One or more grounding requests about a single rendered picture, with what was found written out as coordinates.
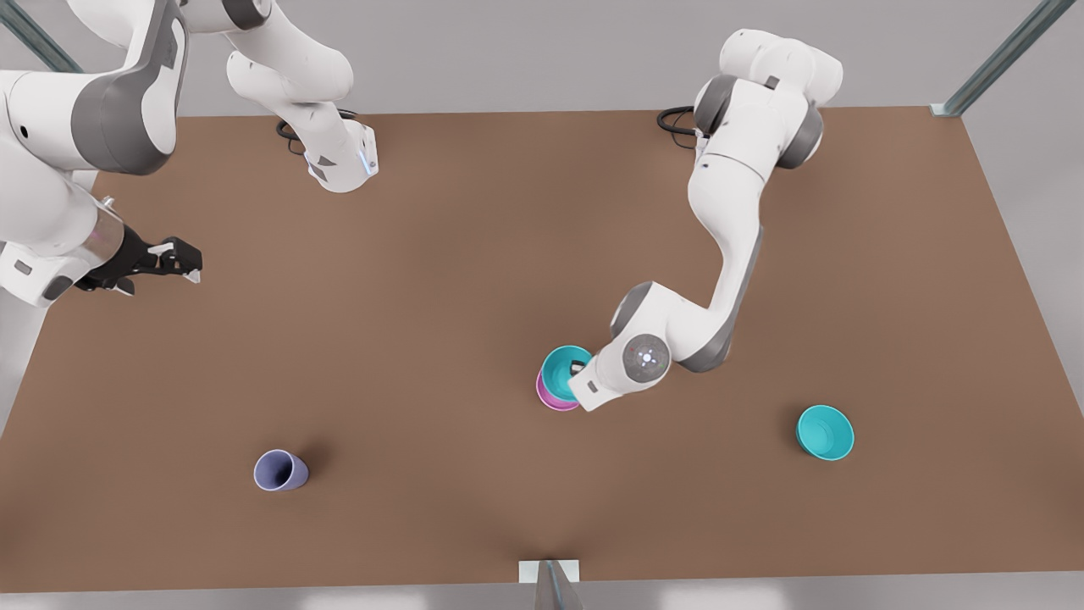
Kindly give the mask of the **teal blue bowl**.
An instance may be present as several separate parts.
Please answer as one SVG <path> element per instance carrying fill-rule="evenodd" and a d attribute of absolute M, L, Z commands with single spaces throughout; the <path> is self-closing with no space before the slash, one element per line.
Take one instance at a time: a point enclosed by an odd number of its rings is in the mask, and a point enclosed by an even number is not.
<path fill-rule="evenodd" d="M 570 390 L 569 382 L 572 379 L 570 374 L 570 363 L 577 359 L 589 362 L 592 359 L 591 352 L 578 345 L 562 345 L 555 348 L 545 360 L 543 360 L 541 371 L 545 376 L 545 384 L 550 393 L 566 401 L 577 401 L 575 393 Z"/>
<path fill-rule="evenodd" d="M 843 412 L 829 405 L 803 410 L 796 424 L 800 447 L 821 460 L 844 459 L 854 447 L 853 425 Z"/>

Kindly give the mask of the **pink bowl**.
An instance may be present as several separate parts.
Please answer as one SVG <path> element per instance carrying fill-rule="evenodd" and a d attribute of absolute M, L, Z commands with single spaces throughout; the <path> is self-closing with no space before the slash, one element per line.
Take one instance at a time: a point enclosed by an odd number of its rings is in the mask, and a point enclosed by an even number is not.
<path fill-rule="evenodd" d="M 542 372 L 539 372 L 537 375 L 535 390 L 539 400 L 549 408 L 553 408 L 554 412 L 571 412 L 580 407 L 579 402 L 566 401 L 566 399 L 550 393 L 545 384 L 545 376 Z"/>

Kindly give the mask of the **lavender purple cup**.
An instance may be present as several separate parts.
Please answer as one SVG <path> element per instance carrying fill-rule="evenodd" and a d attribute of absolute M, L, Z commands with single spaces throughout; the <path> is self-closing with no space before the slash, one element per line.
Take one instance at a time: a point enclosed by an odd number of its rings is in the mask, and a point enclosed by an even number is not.
<path fill-rule="evenodd" d="M 309 467 L 285 449 L 270 449 L 256 460 L 251 478 L 260 490 L 291 491 L 308 481 Z"/>

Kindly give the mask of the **silver frame post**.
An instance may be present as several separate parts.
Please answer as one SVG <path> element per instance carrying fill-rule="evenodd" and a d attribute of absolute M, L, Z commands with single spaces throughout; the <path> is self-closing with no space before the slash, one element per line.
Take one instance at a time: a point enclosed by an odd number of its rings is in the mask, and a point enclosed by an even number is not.
<path fill-rule="evenodd" d="M 20 40 L 22 46 L 27 47 L 51 72 L 83 73 L 83 69 L 16 3 L 16 0 L 0 0 L 0 25 Z"/>
<path fill-rule="evenodd" d="M 962 117 L 1076 1 L 1041 0 L 949 100 L 929 105 L 932 116 Z"/>
<path fill-rule="evenodd" d="M 518 582 L 534 584 L 534 610 L 584 610 L 573 586 L 580 583 L 577 559 L 519 561 Z"/>

